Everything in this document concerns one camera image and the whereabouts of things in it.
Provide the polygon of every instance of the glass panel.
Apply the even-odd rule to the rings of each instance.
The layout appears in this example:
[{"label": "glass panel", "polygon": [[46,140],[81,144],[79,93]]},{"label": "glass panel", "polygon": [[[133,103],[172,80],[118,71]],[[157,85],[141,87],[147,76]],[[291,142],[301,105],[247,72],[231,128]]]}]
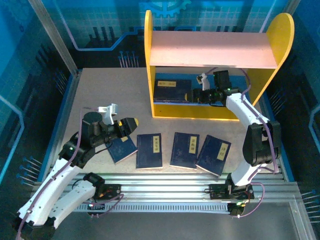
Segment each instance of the glass panel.
[{"label": "glass panel", "polygon": [[[146,10],[152,11],[156,30],[259,32],[267,30],[287,3],[286,0],[43,2],[79,68],[145,67]],[[120,51],[128,57],[123,64],[118,59]]]},{"label": "glass panel", "polygon": [[298,5],[293,20],[295,36],[291,53],[267,88],[267,95],[280,122],[282,142],[294,180],[306,203],[312,226],[319,238],[320,225],[320,3],[304,1]]},{"label": "glass panel", "polygon": [[0,30],[0,95],[24,123],[16,141],[19,117],[0,100],[1,239],[15,239],[12,220],[37,181],[69,73],[27,0],[0,1]]}]

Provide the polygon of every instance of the pink shelf top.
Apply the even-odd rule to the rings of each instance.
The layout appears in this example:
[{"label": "pink shelf top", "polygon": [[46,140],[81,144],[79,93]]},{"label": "pink shelf top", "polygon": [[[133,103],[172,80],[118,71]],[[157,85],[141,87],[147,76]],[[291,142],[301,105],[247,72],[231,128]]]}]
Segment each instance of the pink shelf top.
[{"label": "pink shelf top", "polygon": [[255,32],[153,31],[151,66],[275,69],[268,37]]}]

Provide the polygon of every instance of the yellow shelf side panel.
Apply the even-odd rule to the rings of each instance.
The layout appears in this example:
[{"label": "yellow shelf side panel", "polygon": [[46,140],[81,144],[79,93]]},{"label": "yellow shelf side panel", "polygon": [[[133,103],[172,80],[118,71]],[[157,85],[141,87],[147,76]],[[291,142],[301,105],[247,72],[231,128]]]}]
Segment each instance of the yellow shelf side panel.
[{"label": "yellow shelf side panel", "polygon": [[252,82],[249,96],[253,105],[258,102],[289,55],[295,35],[295,23],[292,16],[288,13],[277,15],[268,27],[266,35],[277,67],[276,69],[248,69],[247,74]]},{"label": "yellow shelf side panel", "polygon": [[226,107],[197,106],[197,105],[166,105],[154,104],[156,118],[184,118],[184,119],[211,119],[235,120],[238,118]]},{"label": "yellow shelf side panel", "polygon": [[156,67],[150,66],[152,31],[153,31],[152,13],[150,10],[147,10],[145,12],[145,19],[144,19],[144,53],[145,53],[146,73],[148,76],[151,112],[152,112],[152,117],[155,117],[154,89],[155,89]]}]

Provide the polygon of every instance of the yellow label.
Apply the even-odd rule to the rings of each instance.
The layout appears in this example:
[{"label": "yellow label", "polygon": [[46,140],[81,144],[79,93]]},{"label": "yellow label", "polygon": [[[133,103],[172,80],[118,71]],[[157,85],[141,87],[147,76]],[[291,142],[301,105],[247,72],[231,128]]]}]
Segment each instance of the yellow label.
[{"label": "yellow label", "polygon": [[228,144],[223,142],[221,144],[221,147],[220,147],[220,150],[219,150],[219,153],[218,153],[218,156],[216,157],[216,159],[223,161],[225,159],[227,149],[228,149]]},{"label": "yellow label", "polygon": [[125,141],[128,140],[128,137],[127,137],[127,136],[124,136],[124,137],[121,138],[121,140],[122,140],[122,142],[125,142]]},{"label": "yellow label", "polygon": [[158,87],[176,87],[177,82],[175,81],[158,81]]},{"label": "yellow label", "polygon": [[153,153],[160,153],[160,137],[153,136]]},{"label": "yellow label", "polygon": [[197,146],[197,137],[191,136],[190,137],[190,145],[189,145],[189,153],[196,154],[196,146]]}]

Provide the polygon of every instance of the blue book on shelf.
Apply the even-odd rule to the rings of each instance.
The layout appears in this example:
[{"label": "blue book on shelf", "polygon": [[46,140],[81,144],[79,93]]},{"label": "blue book on shelf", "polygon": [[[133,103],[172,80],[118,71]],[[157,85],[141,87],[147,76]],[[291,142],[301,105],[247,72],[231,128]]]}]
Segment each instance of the blue book on shelf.
[{"label": "blue book on shelf", "polygon": [[198,147],[198,134],[175,132],[170,166],[197,169]]},{"label": "blue book on shelf", "polygon": [[137,135],[136,145],[138,148],[137,169],[162,168],[161,133]]},{"label": "blue book on shelf", "polygon": [[226,163],[230,146],[231,143],[228,141],[207,135],[196,166],[220,177]]},{"label": "blue book on shelf", "polygon": [[125,136],[123,138],[116,138],[112,141],[112,145],[108,148],[108,151],[112,157],[115,164],[126,159],[130,155],[138,151],[134,142],[130,136]]},{"label": "blue book on shelf", "polygon": [[153,101],[163,103],[187,103],[186,93],[191,91],[192,81],[188,79],[156,79]]}]

